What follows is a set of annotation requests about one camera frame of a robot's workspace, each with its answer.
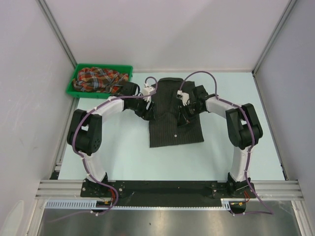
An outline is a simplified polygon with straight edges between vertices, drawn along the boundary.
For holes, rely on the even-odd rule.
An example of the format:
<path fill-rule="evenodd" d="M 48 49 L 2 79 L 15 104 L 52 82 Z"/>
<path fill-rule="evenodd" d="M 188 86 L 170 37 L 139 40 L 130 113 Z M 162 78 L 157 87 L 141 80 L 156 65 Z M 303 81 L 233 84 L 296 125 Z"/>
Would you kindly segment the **black pinstripe long sleeve shirt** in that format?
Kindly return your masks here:
<path fill-rule="evenodd" d="M 178 125 L 180 116 L 177 91 L 181 78 L 162 78 L 152 96 L 155 119 L 149 121 L 150 148 L 186 145 L 204 142 L 199 116 L 189 124 Z"/>

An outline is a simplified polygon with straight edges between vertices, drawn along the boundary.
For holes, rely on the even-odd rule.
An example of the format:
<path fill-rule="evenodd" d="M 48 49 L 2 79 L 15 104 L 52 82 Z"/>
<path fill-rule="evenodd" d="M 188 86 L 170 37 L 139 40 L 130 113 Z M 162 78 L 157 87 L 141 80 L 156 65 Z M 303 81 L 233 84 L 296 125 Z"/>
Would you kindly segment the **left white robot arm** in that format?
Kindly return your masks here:
<path fill-rule="evenodd" d="M 102 168 L 97 152 L 102 142 L 102 126 L 113 115 L 132 110 L 144 120 L 154 118 L 154 103 L 151 97 L 158 86 L 144 84 L 142 90 L 135 83 L 128 82 L 116 94 L 109 96 L 103 103 L 89 111 L 74 111 L 67 135 L 67 143 L 72 146 L 82 160 L 87 180 L 93 182 L 91 190 L 97 196 L 108 193 L 110 185 L 107 173 Z"/>

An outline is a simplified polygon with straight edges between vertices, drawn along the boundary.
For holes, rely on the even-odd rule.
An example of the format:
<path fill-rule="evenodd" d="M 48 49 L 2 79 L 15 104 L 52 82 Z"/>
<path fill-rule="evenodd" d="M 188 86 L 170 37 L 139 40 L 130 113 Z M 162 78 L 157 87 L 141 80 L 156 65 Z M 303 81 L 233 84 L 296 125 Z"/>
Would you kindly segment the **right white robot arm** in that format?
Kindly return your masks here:
<path fill-rule="evenodd" d="M 232 197 L 246 197 L 253 188 L 249 174 L 252 150 L 263 136 L 253 104 L 234 104 L 216 94 L 208 94 L 203 86 L 195 87 L 191 95 L 178 90 L 176 98 L 179 100 L 179 126 L 191 124 L 203 112 L 214 113 L 226 120 L 234 151 L 223 190 Z"/>

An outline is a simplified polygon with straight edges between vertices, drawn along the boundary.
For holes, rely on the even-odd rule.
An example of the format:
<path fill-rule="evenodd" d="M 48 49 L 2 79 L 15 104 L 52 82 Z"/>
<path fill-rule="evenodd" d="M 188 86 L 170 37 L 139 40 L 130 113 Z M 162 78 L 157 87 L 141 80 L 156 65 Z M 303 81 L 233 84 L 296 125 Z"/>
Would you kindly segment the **plaid long sleeve shirt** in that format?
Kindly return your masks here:
<path fill-rule="evenodd" d="M 72 86 L 78 92 L 114 94 L 128 81 L 128 73 L 108 68 L 84 67 L 72 80 Z"/>

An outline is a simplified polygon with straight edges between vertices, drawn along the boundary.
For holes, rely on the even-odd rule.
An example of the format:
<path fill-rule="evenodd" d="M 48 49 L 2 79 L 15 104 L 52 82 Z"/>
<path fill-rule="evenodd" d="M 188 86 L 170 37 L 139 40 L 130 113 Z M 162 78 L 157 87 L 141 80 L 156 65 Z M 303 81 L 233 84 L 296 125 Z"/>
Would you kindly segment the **green plastic bin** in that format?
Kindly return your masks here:
<path fill-rule="evenodd" d="M 80 63 L 76 66 L 70 82 L 67 85 L 66 92 L 76 98 L 100 98 L 100 99 L 105 99 L 108 98 L 110 93 L 96 93 L 96 92 L 78 92 L 75 91 L 73 86 L 72 86 L 72 80 L 74 77 L 77 75 L 78 71 L 83 69 L 84 67 L 100 67 L 100 68 L 108 68 L 108 69 L 113 69 L 117 70 L 122 73 L 128 73 L 129 74 L 129 81 L 132 79 L 132 73 L 133 73 L 133 67 L 131 65 L 114 65 L 114 64 L 91 64 L 91 63 Z"/>

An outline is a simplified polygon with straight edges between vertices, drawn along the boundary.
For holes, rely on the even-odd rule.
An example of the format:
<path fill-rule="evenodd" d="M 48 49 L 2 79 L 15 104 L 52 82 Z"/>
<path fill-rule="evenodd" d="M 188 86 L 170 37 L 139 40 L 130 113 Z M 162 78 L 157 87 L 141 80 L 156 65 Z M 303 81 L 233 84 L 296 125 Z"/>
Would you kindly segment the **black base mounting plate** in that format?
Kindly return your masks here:
<path fill-rule="evenodd" d="M 218 207 L 221 199 L 255 198 L 248 184 L 217 181 L 106 182 L 118 192 L 118 207 Z"/>

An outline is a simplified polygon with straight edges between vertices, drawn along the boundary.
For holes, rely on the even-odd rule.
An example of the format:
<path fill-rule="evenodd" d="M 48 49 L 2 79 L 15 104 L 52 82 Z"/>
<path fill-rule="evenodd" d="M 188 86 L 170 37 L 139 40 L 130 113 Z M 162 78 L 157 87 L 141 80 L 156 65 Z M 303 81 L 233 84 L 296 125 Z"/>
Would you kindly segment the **aluminium frame rail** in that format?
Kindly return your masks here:
<path fill-rule="evenodd" d="M 36 197 L 47 199 L 79 199 L 87 189 L 84 180 L 42 180 Z M 301 201 L 304 199 L 296 180 L 253 181 L 256 194 L 264 201 Z"/>

